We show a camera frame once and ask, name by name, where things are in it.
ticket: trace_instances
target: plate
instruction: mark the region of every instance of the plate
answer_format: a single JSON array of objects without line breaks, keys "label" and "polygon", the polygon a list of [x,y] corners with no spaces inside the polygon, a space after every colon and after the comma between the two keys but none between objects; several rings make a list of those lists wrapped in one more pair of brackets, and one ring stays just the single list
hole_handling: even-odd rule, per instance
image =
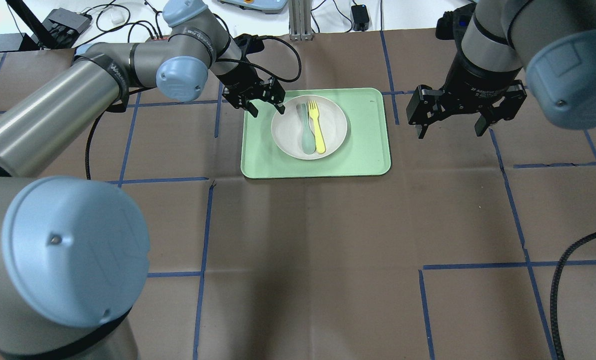
[{"label": "plate", "polygon": [[[304,153],[302,151],[302,119],[296,105],[309,101],[318,103],[320,110],[320,129],[327,150],[323,153]],[[318,95],[301,95],[284,103],[284,114],[275,112],[271,120],[271,135],[275,144],[287,155],[301,160],[316,160],[336,152],[346,139],[348,124],[342,109],[333,101]],[[309,127],[313,132],[313,121],[309,118]]]}]

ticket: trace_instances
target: black power adapter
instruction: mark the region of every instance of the black power adapter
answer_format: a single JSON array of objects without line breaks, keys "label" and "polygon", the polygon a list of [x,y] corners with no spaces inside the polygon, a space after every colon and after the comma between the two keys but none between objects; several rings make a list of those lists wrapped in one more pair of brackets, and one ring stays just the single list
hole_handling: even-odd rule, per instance
[{"label": "black power adapter", "polygon": [[351,7],[353,30],[364,32],[369,29],[369,12],[366,5],[353,5]]}]

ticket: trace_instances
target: screw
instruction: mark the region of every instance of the screw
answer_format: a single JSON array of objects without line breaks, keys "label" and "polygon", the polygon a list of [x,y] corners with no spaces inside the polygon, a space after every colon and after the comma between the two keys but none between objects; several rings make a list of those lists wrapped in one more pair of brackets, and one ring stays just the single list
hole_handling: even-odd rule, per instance
[{"label": "screw", "polygon": [[49,240],[49,244],[52,245],[57,245],[62,243],[62,238],[59,237],[58,235],[53,235],[53,237],[51,238],[51,240]]}]

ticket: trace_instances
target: green tray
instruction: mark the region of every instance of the green tray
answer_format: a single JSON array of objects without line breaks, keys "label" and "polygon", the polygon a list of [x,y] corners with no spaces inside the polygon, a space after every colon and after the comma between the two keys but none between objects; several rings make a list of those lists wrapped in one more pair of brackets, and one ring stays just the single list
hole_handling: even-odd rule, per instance
[{"label": "green tray", "polygon": [[271,135],[276,110],[255,100],[258,117],[245,112],[240,169],[252,179],[375,176],[391,168],[382,93],[374,88],[287,91],[285,101],[300,95],[319,95],[338,104],[348,120],[344,143],[336,152],[316,160],[300,160],[282,152]]}]

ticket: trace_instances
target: yellow fork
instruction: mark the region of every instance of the yellow fork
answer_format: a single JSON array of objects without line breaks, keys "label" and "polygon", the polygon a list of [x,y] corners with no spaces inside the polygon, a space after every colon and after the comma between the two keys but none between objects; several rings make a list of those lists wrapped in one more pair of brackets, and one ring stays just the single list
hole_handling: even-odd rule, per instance
[{"label": "yellow fork", "polygon": [[309,105],[309,117],[313,120],[313,131],[316,137],[316,151],[319,154],[323,154],[327,151],[325,147],[325,139],[322,137],[322,129],[320,129],[320,110],[318,110],[318,104],[311,100],[307,103]]}]

